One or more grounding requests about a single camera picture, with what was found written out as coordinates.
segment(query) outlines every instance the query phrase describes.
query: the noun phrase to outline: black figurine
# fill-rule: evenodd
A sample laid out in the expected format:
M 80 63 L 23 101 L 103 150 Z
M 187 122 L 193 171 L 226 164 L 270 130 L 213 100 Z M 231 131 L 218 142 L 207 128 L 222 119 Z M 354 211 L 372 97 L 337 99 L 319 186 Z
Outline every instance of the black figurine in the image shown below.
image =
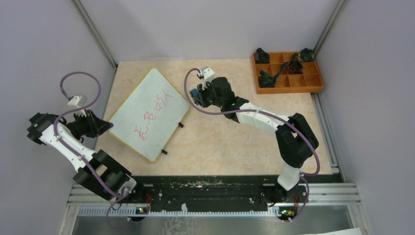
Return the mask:
M 314 51 L 312 49 L 304 48 L 299 53 L 300 62 L 313 62 L 314 61 Z
M 288 64 L 288 69 L 291 70 L 294 74 L 302 74 L 302 64 L 298 60 L 290 61 Z
M 262 48 L 258 48 L 255 52 L 255 62 L 257 64 L 269 64 L 270 55 L 266 53 Z
M 277 77 L 272 77 L 267 72 L 261 70 L 259 71 L 259 74 L 261 75 L 259 77 L 259 87 L 274 87 L 275 82 L 277 81 Z

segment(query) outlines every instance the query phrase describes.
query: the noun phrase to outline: marble-patterned surface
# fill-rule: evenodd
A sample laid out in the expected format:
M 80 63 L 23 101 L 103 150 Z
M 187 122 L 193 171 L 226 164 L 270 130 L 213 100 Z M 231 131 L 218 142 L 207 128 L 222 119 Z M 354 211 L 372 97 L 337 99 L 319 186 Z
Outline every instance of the marble-patterned surface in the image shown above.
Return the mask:
M 164 60 L 121 62 L 111 90 L 104 119 L 108 120 L 135 85 L 152 67 L 156 67 L 184 94 L 184 76 L 191 68 L 209 66 L 216 76 L 226 77 L 235 95 L 277 114 L 303 114 L 313 129 L 320 146 L 320 174 L 331 174 L 326 147 L 310 94 L 257 95 L 249 59 L 231 60 Z M 190 75 L 187 89 L 200 83 L 196 72 Z M 219 112 L 217 107 L 206 110 Z M 254 175 L 279 174 L 283 160 L 275 136 L 238 124 L 223 116 L 210 116 L 190 108 L 178 128 L 154 162 L 139 155 L 108 132 L 98 138 L 96 149 L 103 149 L 133 175 Z M 316 163 L 310 158 L 303 171 L 314 172 Z

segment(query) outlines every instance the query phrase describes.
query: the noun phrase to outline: gray wall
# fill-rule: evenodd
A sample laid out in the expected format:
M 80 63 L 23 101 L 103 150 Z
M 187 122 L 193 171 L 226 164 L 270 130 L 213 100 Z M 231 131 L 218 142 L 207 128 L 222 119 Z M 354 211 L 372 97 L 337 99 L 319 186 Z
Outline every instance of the gray wall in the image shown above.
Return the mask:
M 337 0 L 82 0 L 115 60 L 248 58 L 314 47 Z
M 59 90 L 66 73 L 90 72 L 105 92 L 112 69 L 70 0 L 1 1 L 0 31 L 0 234 L 56 234 L 75 171 L 26 137 L 28 119 L 67 110 Z M 97 91 L 82 76 L 65 87 L 90 99 Z M 102 106 L 103 99 L 93 109 Z
M 376 235 L 415 226 L 415 1 L 350 1 L 318 55 L 347 177 Z

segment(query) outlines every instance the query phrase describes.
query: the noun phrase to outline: whiteboard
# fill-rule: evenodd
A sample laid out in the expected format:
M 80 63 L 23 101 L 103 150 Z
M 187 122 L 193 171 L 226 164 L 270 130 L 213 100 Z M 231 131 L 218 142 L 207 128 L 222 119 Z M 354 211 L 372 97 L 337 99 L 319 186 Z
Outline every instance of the whiteboard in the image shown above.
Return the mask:
M 153 68 L 110 118 L 110 133 L 154 161 L 188 109 L 187 100 Z

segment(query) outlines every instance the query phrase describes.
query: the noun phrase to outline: purple cable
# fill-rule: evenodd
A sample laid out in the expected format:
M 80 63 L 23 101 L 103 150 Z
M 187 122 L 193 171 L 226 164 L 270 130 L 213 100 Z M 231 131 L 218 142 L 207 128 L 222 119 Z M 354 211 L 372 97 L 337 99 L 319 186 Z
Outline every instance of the purple cable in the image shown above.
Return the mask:
M 286 124 L 288 127 L 290 127 L 292 130 L 294 130 L 306 143 L 306 145 L 310 148 L 311 152 L 314 155 L 314 158 L 316 159 L 316 163 L 317 163 L 317 169 L 316 172 L 314 173 L 305 173 L 305 172 L 301 172 L 300 175 L 306 175 L 306 176 L 316 176 L 319 172 L 320 172 L 320 160 L 319 157 L 317 156 L 316 151 L 314 150 L 313 146 L 311 145 L 310 141 L 307 140 L 307 138 L 303 135 L 303 133 L 301 133 L 301 131 L 299 131 L 297 128 L 295 128 L 293 125 L 291 125 L 289 122 L 285 121 L 284 119 L 277 117 L 273 114 L 264 112 L 264 111 L 258 111 L 255 109 L 240 109 L 240 110 L 232 110 L 232 111 L 225 111 L 225 112 L 219 112 L 219 113 L 213 113 L 213 112 L 208 112 L 205 110 L 202 110 L 200 108 L 198 108 L 191 100 L 189 97 L 189 94 L 187 93 L 187 78 L 189 77 L 190 73 L 192 71 L 197 71 L 200 72 L 199 69 L 197 68 L 193 68 L 191 70 L 189 70 L 189 72 L 187 72 L 186 77 L 184 78 L 184 94 L 186 95 L 186 98 L 188 100 L 188 102 L 190 103 L 191 106 L 193 106 L 193 108 L 195 108 L 197 111 L 202 112 L 204 114 L 209 114 L 209 115 L 224 115 L 224 114 L 233 114 L 233 113 L 240 113 L 240 112 L 259 112 L 260 114 L 264 114 L 267 115 L 269 117 L 275 118 L 281 122 L 283 122 L 284 124 Z
M 114 229 L 114 230 L 124 230 L 124 229 L 126 229 L 128 226 L 130 226 L 130 224 L 131 224 L 131 220 L 130 221 L 128 221 L 124 226 L 122 226 L 122 227 L 115 227 L 114 225 L 112 225 L 111 223 L 110 223 L 110 217 L 109 217 L 109 214 L 110 214 L 110 211 L 111 211 L 111 208 L 113 208 L 113 206 L 115 205 L 115 204 L 117 204 L 117 203 L 119 203 L 120 201 L 122 201 L 124 198 L 126 198 L 127 196 L 129 195 L 129 193 L 127 193 L 126 195 L 124 195 L 124 196 L 122 196 L 122 197 L 120 197 L 120 198 L 118 198 L 114 203 L 112 203 L 111 204 L 111 206 L 110 207 L 108 207 L 108 209 L 107 209 L 107 213 L 105 214 L 105 216 L 107 217 L 107 224 L 108 224 L 108 226 L 110 226 L 112 229 Z
M 66 97 L 66 98 L 68 98 L 68 99 L 70 99 L 70 97 L 68 96 L 68 94 L 65 92 L 65 90 L 64 90 L 64 88 L 63 88 L 63 83 L 64 83 L 64 81 L 65 81 L 65 79 L 67 79 L 69 76 L 71 76 L 71 75 L 74 75 L 74 74 L 84 74 L 84 75 L 87 75 L 87 76 L 89 76 L 89 77 L 91 77 L 92 79 L 94 79 L 95 80 L 95 82 L 98 84 L 98 94 L 96 95 L 96 97 L 95 97 L 95 99 L 90 103 L 90 104 L 88 104 L 88 105 L 85 105 L 84 107 L 81 107 L 81 108 L 77 108 L 77 109 L 73 109 L 73 110 L 69 110 L 69 111 L 66 111 L 66 112 L 64 112 L 63 114 L 61 114 L 61 115 L 59 115 L 57 118 L 56 118 L 56 120 L 54 121 L 54 123 L 53 123 L 53 132 L 54 132 L 54 134 L 55 134 L 55 136 L 57 136 L 58 137 L 58 141 L 65 147 L 65 148 L 67 148 L 69 151 L 71 151 L 73 154 L 75 154 L 76 156 L 79 156 L 79 157 L 81 157 L 82 156 L 82 154 L 80 154 L 80 153 L 78 153 L 78 151 L 76 151 L 75 149 L 73 149 L 71 146 L 69 146 L 65 141 L 63 141 L 63 139 L 62 138 L 59 138 L 59 134 L 58 134 L 58 123 L 59 123 L 59 120 L 63 117 L 63 116 L 65 116 L 65 115 L 67 115 L 67 114 L 70 114 L 70 113 L 73 113 L 73 112 L 76 112 L 76 111 L 79 111 L 79 110 L 83 110 L 83 109 L 86 109 L 86 108 L 89 108 L 89 107 L 91 107 L 93 104 L 95 104 L 95 102 L 98 100 L 98 98 L 99 98 L 99 95 L 101 94 L 101 84 L 99 83 L 99 81 L 98 81 L 98 79 L 96 78 L 96 77 L 94 77 L 92 74 L 90 74 L 90 73 L 87 73 L 87 72 L 82 72 L 82 71 L 76 71 L 76 72 L 71 72 L 71 73 L 68 73 L 68 74 L 66 74 L 62 79 L 61 79 L 61 83 L 60 83 L 60 88 L 61 88 L 61 91 L 62 91 L 62 93 L 64 94 L 64 96 Z M 109 193 L 109 194 L 111 194 L 112 196 L 114 196 L 114 197 L 116 197 L 116 198 L 120 198 L 120 197 L 123 197 L 121 194 L 118 194 L 118 193 L 116 193 L 116 192 L 114 192 L 114 191 L 112 191 L 105 183 L 104 183 L 104 181 L 102 181 L 102 179 L 101 179 L 101 177 L 99 177 L 99 175 L 98 175 L 98 173 L 94 170 L 94 168 L 91 166 L 91 164 L 84 158 L 84 157 L 81 157 L 81 160 L 86 164 L 86 166 L 88 167 L 88 169 L 91 171 L 91 173 L 94 175 L 94 177 L 98 180 L 98 182 L 103 186 L 103 188 Z

